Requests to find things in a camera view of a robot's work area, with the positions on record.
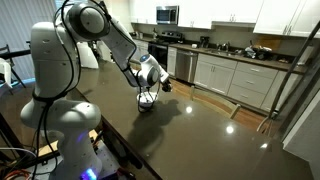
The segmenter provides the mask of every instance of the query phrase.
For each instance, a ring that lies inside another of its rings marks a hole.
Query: window blinds
[[[0,47],[11,51],[29,49],[31,28],[37,22],[52,21],[54,0],[0,0]],[[34,77],[31,55],[16,57],[14,69],[21,79]]]

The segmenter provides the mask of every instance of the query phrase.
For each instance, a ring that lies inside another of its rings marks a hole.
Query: oven
[[[167,70],[168,45],[165,43],[149,42],[148,52],[158,61],[164,70]]]

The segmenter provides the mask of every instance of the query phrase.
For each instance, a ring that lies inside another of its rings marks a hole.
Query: white wall
[[[133,32],[130,22],[129,0],[104,0],[109,13],[116,17],[129,32]]]
[[[320,179],[320,90],[286,139],[284,149],[309,161],[313,176]]]

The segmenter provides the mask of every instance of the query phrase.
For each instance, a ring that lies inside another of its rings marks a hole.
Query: dark countertop
[[[143,39],[137,39],[137,38],[133,37],[133,39],[145,41],[145,42],[150,42],[150,41],[154,40],[149,37],[144,37]],[[250,63],[250,64],[259,65],[259,66],[269,67],[269,68],[277,69],[280,71],[287,71],[291,66],[291,64],[281,63],[281,62],[277,62],[277,61],[262,61],[262,60],[250,59],[250,58],[246,58],[246,57],[242,57],[242,56],[238,56],[238,55],[226,56],[226,55],[219,55],[216,53],[209,53],[209,52],[206,52],[206,50],[212,49],[212,48],[192,48],[191,44],[170,44],[169,46],[175,47],[178,49],[189,50],[189,51],[193,51],[193,52],[197,52],[197,53],[207,54],[210,56],[217,56],[217,57],[221,57],[221,58],[235,60],[238,62],[244,62],[244,63]],[[306,72],[306,70],[307,70],[306,66],[296,66],[296,68],[294,69],[293,72],[297,73],[297,74],[304,74]]]
[[[282,143],[179,94],[161,91],[152,112],[139,113],[136,88],[115,64],[99,65],[83,69],[77,89],[163,179],[313,179]]]

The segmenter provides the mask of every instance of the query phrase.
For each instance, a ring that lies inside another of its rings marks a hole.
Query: microwave
[[[179,6],[157,6],[158,24],[178,24]]]

